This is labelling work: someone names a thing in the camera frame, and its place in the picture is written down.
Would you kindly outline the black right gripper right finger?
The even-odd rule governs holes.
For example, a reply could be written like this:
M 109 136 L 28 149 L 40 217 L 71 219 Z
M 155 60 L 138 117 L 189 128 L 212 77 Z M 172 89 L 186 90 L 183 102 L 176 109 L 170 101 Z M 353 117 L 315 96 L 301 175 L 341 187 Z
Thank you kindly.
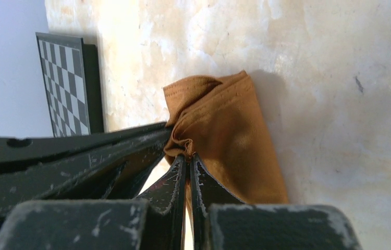
M 198 155 L 190 163 L 195 249 L 361 249 L 351 222 L 327 205 L 244 203 Z

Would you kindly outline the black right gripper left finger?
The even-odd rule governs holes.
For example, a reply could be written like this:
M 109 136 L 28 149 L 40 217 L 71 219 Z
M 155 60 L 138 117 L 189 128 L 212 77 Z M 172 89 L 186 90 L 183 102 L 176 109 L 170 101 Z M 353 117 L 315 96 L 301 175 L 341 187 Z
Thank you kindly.
M 182 249 L 183 156 L 134 199 L 29 201 L 0 229 L 0 249 Z

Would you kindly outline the brown satin napkin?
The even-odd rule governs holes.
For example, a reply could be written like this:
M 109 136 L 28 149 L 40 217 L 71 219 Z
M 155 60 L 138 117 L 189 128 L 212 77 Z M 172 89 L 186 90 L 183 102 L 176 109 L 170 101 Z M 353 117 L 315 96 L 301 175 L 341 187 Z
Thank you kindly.
M 208 172 L 248 204 L 287 204 L 275 148 L 246 71 L 213 77 L 190 76 L 163 89 L 172 129 L 164 147 L 178 155 L 199 155 Z

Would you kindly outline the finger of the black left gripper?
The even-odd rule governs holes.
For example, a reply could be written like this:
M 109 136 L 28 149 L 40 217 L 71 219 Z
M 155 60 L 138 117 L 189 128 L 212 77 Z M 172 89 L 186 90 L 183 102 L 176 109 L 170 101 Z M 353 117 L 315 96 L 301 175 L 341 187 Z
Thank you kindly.
M 99 147 L 113 146 L 155 132 L 162 133 L 164 139 L 168 140 L 170 131 L 170 128 L 165 127 L 164 122 L 159 122 L 111 133 L 90 135 L 23 139 L 0 137 L 0 174 L 25 171 L 39 163 L 49 163 Z
M 25 171 L 0 174 L 0 219 L 22 202 L 57 196 L 90 179 L 111 163 L 121 163 L 127 155 L 166 142 L 162 133 L 155 132 L 113 146 L 39 163 Z

